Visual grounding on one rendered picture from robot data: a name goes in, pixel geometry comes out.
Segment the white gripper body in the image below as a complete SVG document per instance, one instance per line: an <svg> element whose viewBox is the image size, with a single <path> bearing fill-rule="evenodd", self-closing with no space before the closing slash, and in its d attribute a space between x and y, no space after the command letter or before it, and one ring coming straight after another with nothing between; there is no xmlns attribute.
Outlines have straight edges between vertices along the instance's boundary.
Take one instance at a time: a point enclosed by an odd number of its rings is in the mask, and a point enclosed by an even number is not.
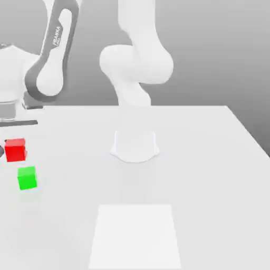
<svg viewBox="0 0 270 270"><path fill-rule="evenodd" d="M38 125L37 120L0 121L0 128L14 127L14 126L34 126L34 125Z"/></svg>

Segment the small red cube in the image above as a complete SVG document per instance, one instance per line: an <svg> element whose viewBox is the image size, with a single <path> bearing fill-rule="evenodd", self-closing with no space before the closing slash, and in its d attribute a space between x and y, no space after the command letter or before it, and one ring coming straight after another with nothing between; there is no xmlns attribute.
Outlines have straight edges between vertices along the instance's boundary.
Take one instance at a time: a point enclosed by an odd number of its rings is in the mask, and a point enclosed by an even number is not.
<svg viewBox="0 0 270 270"><path fill-rule="evenodd" d="M25 139L6 139L5 154L7 162L25 161L27 151L25 148Z"/></svg>

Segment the small green cube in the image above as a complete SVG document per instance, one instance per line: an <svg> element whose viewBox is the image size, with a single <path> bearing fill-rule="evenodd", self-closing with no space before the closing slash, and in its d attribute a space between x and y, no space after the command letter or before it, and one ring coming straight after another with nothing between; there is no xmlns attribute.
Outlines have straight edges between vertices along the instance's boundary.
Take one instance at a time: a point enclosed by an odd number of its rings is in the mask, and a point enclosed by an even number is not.
<svg viewBox="0 0 270 270"><path fill-rule="evenodd" d="M34 166L19 167L17 179L20 190L27 190L37 187L37 174Z"/></svg>

